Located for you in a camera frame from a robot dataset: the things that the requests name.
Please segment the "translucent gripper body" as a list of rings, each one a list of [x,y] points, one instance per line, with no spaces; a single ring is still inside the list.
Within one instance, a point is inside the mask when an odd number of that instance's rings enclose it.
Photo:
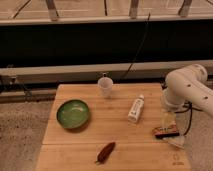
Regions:
[[[180,134],[176,125],[176,114],[163,110],[161,112],[161,125],[153,129],[153,135],[170,145],[178,148],[184,148],[185,137]]]

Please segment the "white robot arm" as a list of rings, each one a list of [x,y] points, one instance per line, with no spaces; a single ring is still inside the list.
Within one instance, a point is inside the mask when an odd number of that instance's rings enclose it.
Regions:
[[[157,139],[183,147],[185,135],[178,131],[175,116],[186,101],[213,118],[213,90],[205,85],[207,77],[206,68],[200,64],[189,65],[167,74],[166,88],[161,95],[162,125],[154,129],[155,132],[161,132]]]

